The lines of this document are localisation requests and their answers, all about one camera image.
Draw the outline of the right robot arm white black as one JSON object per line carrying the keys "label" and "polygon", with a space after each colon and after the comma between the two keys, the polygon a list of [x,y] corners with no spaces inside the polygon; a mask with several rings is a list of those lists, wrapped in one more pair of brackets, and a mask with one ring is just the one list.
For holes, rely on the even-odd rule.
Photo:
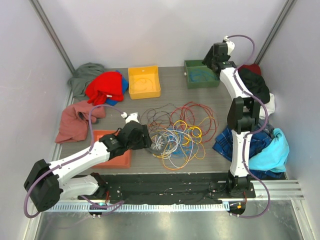
{"label": "right robot arm white black", "polygon": [[259,122],[260,103],[241,83],[236,64],[230,61],[235,44],[230,40],[214,43],[202,63],[219,77],[232,102],[227,115],[227,125],[232,135],[232,158],[225,190],[233,198],[250,189],[250,141]]}

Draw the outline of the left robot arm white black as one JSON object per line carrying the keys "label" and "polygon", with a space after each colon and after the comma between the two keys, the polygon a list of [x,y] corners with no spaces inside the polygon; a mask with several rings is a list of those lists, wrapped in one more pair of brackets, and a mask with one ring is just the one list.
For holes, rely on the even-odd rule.
{"label": "left robot arm white black", "polygon": [[27,195],[23,211],[28,213],[31,200],[37,211],[44,212],[61,199],[78,196],[93,196],[100,200],[107,192],[107,184],[99,174],[92,173],[77,178],[81,172],[118,156],[128,150],[150,148],[152,144],[147,125],[130,121],[119,128],[117,133],[106,134],[90,147],[66,158],[47,163],[44,159],[34,163],[23,187]]}

